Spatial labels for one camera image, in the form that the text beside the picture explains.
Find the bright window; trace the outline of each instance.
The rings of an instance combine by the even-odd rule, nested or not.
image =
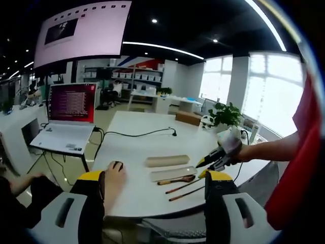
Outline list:
[[[233,67],[233,57],[217,57],[206,61],[200,88],[200,98],[227,103]]]
[[[292,116],[303,93],[300,58],[287,54],[250,55],[243,113],[281,136],[297,130]]]

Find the wooden chopsticks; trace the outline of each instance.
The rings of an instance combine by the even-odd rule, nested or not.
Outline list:
[[[169,190],[169,191],[166,192],[166,194],[170,194],[170,193],[172,193],[172,192],[178,191],[178,190],[180,190],[180,189],[182,189],[182,188],[184,188],[184,187],[187,187],[187,186],[189,186],[189,185],[194,184],[195,182],[198,182],[198,181],[201,180],[201,179],[197,179],[197,180],[195,180],[195,181],[192,181],[191,183],[188,183],[188,184],[186,184],[186,185],[184,185],[184,186],[182,186],[182,187],[178,187],[178,188],[175,188],[175,189]]]
[[[189,194],[191,194],[191,193],[193,193],[193,192],[197,192],[198,190],[201,190],[201,189],[204,188],[204,187],[205,187],[205,186],[202,186],[202,187],[200,187],[200,188],[195,189],[194,191],[191,191],[191,192],[185,193],[185,194],[180,195],[180,196],[177,196],[177,197],[172,197],[171,199],[169,199],[169,201],[170,201],[170,202],[175,201],[175,200],[177,200],[177,199],[179,199],[179,198],[182,198],[182,197],[185,197],[185,196],[187,196],[187,195],[189,195]]]

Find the red cloth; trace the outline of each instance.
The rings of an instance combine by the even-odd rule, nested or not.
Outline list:
[[[283,229],[293,218],[315,172],[320,149],[320,113],[311,77],[307,74],[305,89],[293,117],[300,142],[279,184],[265,206],[270,225]]]

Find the black ceiling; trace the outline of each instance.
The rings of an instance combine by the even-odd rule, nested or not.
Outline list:
[[[21,70],[34,59],[34,50],[42,22],[64,10],[94,0],[24,0],[7,2],[1,15],[0,74],[4,78]],[[288,52],[298,48],[278,20],[259,5],[278,30]],[[158,20],[153,24],[151,19]],[[126,23],[124,41],[144,42],[181,49],[204,58],[249,51],[281,51],[271,31],[244,0],[134,0]],[[179,59],[192,65],[200,59],[165,49],[123,45],[122,55]]]

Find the white laptop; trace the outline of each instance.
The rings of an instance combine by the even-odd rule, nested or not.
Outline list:
[[[94,129],[96,83],[50,86],[49,124],[30,143],[39,149],[84,154]]]

